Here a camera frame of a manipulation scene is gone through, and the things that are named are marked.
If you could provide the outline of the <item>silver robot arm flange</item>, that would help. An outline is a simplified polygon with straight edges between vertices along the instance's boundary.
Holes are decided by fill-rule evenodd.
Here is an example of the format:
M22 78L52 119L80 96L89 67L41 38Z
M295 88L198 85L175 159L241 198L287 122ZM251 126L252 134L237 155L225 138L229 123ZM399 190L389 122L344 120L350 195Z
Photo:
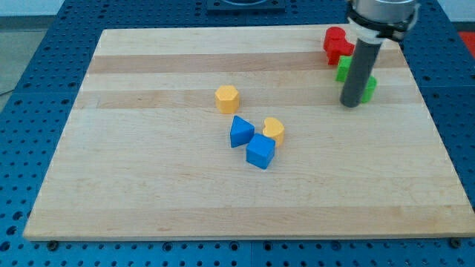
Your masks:
M419 8L417 0L350 0L346 16L360 40L377 45L401 42L417 23Z

